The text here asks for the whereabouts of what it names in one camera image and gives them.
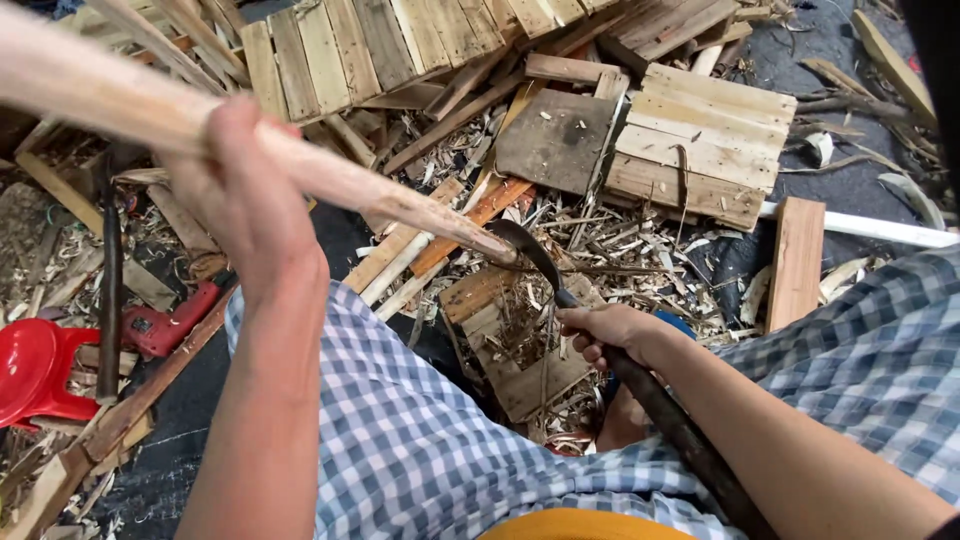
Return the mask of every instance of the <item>red stool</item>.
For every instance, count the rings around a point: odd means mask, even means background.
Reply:
[[[66,391],[73,355],[100,341],[96,329],[63,329],[43,319],[24,319],[0,331],[0,428],[31,429],[38,414],[89,420],[100,408]]]

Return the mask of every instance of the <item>lap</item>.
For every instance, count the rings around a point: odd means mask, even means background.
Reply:
[[[957,503],[958,254],[888,265],[803,321],[716,352]],[[231,352],[242,314],[238,293],[228,307]],[[490,421],[336,282],[323,340],[317,537],[475,537],[556,506],[646,517],[699,537],[738,534],[701,511],[709,495],[658,437],[555,456]]]

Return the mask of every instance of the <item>blue checkered shorts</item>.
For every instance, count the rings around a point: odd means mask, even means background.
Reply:
[[[818,422],[960,502],[960,248],[888,264],[771,335],[714,352]],[[228,305],[230,353],[244,301]],[[316,538],[474,538],[575,506],[742,537],[659,437],[561,457],[503,428],[348,287],[327,300]]]

